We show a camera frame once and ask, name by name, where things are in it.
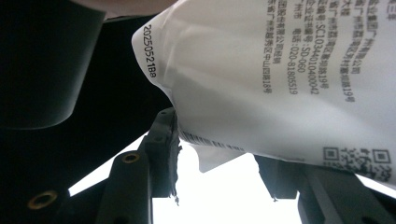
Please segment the metal screw hole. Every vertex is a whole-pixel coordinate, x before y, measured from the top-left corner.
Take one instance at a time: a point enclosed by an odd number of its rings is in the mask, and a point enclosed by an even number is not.
[[[38,210],[52,204],[56,198],[58,198],[58,193],[55,190],[47,190],[32,198],[27,207],[32,210]]]

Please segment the qr code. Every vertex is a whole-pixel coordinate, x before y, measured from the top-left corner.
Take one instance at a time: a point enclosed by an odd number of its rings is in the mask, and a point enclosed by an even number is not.
[[[388,182],[392,169],[387,149],[323,148],[324,165]]]

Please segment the bright light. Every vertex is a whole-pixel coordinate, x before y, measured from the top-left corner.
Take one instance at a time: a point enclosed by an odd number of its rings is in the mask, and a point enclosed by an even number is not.
[[[137,150],[144,135],[120,153]],[[251,154],[202,174],[195,150],[184,142],[181,145],[183,149],[177,164],[179,206],[172,198],[153,199],[155,224],[301,223],[298,200],[279,200],[274,203],[262,183],[259,167]],[[108,178],[116,156],[70,188],[70,194],[73,196]],[[366,187],[396,198],[395,190],[360,175],[358,178]]]

